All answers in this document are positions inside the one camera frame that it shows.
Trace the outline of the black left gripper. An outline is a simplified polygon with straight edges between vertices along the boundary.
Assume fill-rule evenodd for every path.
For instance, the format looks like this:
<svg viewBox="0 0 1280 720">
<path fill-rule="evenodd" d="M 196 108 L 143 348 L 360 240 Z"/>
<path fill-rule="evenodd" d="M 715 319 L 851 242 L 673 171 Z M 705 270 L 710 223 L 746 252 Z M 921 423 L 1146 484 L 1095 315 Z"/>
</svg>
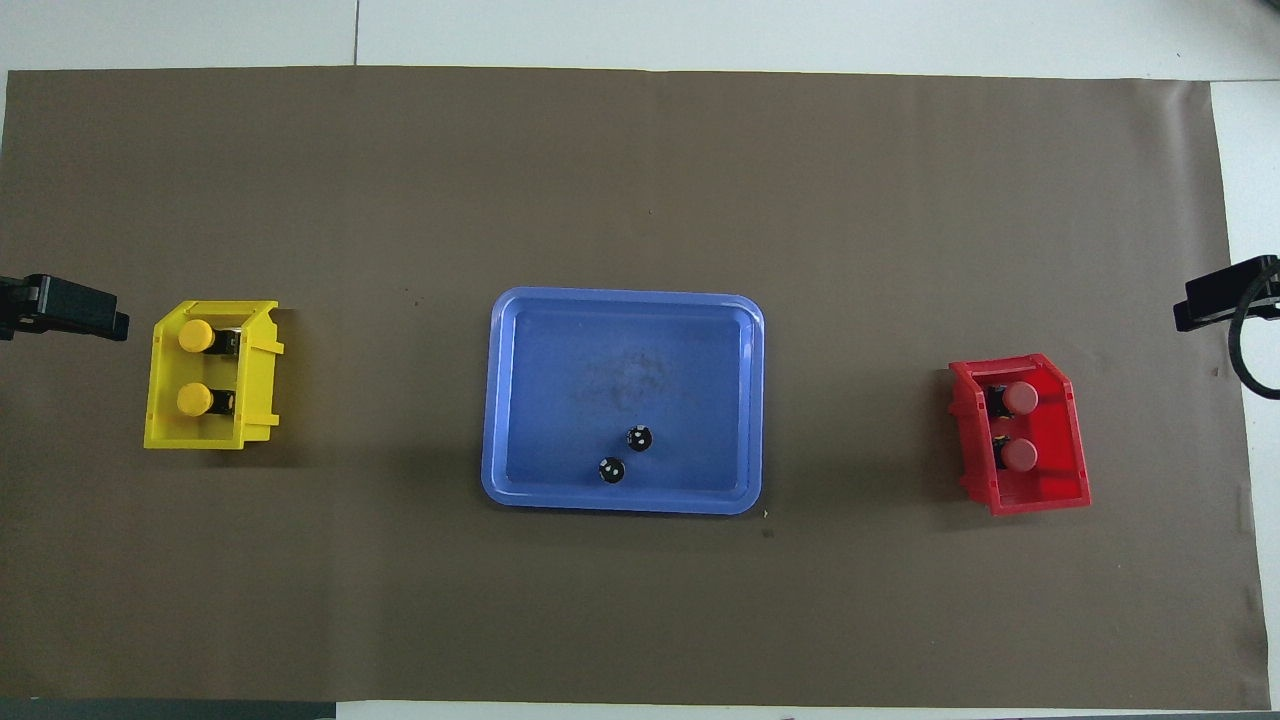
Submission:
<svg viewBox="0 0 1280 720">
<path fill-rule="evenodd" d="M 86 334 L 123 342 L 131 331 L 131 316 L 116 311 L 116 296 L 55 275 L 1 277 L 1 341 L 12 341 L 23 322 L 20 310 L 29 287 L 28 332 Z"/>
</svg>

